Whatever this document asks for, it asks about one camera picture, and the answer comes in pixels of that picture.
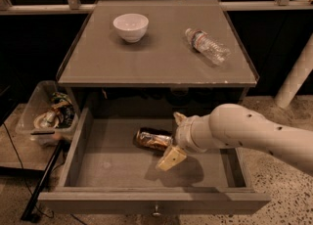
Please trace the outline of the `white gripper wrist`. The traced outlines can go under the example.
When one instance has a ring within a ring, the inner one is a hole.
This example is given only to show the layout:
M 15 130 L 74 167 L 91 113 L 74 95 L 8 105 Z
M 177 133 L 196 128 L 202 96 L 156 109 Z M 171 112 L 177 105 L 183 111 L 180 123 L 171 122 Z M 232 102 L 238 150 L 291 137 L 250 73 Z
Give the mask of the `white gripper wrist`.
M 189 153 L 205 153 L 214 149 L 214 138 L 209 127 L 209 115 L 186 117 L 180 112 L 173 114 L 176 122 L 175 143 L 169 146 L 157 162 L 156 169 L 167 171 L 181 163 Z

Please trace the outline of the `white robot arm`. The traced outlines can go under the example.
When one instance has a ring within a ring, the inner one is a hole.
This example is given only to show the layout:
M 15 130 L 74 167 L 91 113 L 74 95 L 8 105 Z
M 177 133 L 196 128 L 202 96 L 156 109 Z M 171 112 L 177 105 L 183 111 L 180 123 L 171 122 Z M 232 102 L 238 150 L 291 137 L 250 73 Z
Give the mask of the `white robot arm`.
M 248 148 L 263 152 L 313 175 L 313 132 L 272 122 L 235 104 L 223 104 L 210 114 L 186 117 L 177 112 L 174 143 L 156 167 L 167 171 L 189 153 L 209 149 Z

